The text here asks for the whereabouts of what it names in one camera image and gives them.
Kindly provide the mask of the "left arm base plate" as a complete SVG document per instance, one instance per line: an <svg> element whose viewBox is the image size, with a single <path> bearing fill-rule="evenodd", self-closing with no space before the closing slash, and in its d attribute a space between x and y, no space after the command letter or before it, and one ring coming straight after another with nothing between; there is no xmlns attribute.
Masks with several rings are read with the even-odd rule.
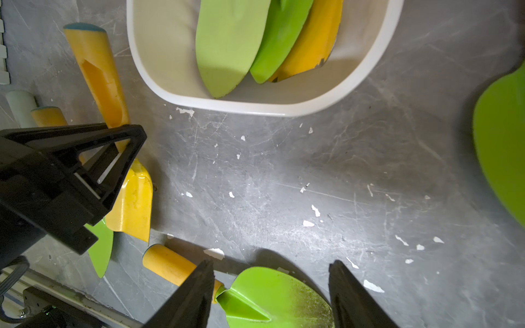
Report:
<svg viewBox="0 0 525 328"><path fill-rule="evenodd" d="M28 317L17 327L102 327L103 324L81 310L66 302L41 291L29 287L23 291L25 308Z"/></svg>

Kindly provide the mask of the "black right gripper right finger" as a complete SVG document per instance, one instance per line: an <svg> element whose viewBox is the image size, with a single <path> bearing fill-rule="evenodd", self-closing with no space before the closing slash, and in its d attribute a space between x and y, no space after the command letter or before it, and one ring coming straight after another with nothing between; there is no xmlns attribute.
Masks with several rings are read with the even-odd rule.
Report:
<svg viewBox="0 0 525 328"><path fill-rule="evenodd" d="M328 285L335 327L398 327L342 261L329 266Z"/></svg>

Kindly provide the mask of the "light green trowel wooden handle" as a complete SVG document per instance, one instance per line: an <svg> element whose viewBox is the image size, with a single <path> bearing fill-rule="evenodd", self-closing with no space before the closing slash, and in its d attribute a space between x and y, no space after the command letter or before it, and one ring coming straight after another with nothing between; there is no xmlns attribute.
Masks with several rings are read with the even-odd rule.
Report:
<svg viewBox="0 0 525 328"><path fill-rule="evenodd" d="M213 98L231 93L250 70L270 1L201 1L196 28L199 74Z"/></svg>

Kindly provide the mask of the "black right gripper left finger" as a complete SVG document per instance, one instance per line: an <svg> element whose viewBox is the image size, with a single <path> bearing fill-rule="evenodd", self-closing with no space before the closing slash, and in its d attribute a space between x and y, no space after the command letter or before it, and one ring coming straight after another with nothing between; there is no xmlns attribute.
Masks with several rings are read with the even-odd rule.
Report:
<svg viewBox="0 0 525 328"><path fill-rule="evenodd" d="M169 265L161 273L179 287L144 326L206 327L215 288L213 263Z"/></svg>

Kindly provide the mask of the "green leaf shovel yellow handle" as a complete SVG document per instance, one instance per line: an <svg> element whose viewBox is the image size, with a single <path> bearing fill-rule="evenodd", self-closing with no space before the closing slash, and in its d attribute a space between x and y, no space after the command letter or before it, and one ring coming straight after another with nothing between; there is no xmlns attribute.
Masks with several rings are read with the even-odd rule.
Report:
<svg viewBox="0 0 525 328"><path fill-rule="evenodd" d="M287 58L308 18L313 0L272 1L250 74L258 84L270 80Z"/></svg>

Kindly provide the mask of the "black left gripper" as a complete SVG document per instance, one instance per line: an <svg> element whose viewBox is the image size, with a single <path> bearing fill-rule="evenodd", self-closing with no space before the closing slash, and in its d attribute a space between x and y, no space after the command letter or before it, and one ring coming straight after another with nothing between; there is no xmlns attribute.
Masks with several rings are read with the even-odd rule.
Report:
<svg viewBox="0 0 525 328"><path fill-rule="evenodd" d="M130 139L137 156L140 125L85 124L1 131L1 267L50 235L79 255L99 237L91 231L113 206L123 168L116 143Z"/></svg>

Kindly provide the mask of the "yellow square shovel yellow handle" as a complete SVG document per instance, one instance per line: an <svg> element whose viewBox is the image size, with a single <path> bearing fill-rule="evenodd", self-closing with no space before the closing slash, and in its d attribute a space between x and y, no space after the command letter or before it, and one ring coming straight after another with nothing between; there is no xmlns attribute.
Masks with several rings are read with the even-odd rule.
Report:
<svg viewBox="0 0 525 328"><path fill-rule="evenodd" d="M343 0L313 1L299 37L270 82L284 81L328 61L339 32L343 4Z"/></svg>

